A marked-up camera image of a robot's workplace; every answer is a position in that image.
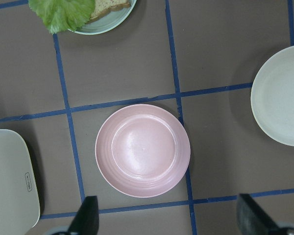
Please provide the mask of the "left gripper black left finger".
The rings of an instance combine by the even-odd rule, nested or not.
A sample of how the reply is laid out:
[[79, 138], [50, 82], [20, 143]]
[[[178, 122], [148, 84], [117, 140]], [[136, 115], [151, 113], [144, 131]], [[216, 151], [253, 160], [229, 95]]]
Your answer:
[[71, 222], [67, 233], [69, 235], [96, 235], [98, 229], [98, 198], [97, 196], [87, 196]]

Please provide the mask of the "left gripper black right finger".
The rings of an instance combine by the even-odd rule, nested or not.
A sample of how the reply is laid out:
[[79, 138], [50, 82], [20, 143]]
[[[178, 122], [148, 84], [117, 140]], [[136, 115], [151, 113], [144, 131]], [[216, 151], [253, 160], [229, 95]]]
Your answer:
[[294, 226], [276, 223], [249, 194], [237, 196], [236, 219], [243, 235], [294, 235]]

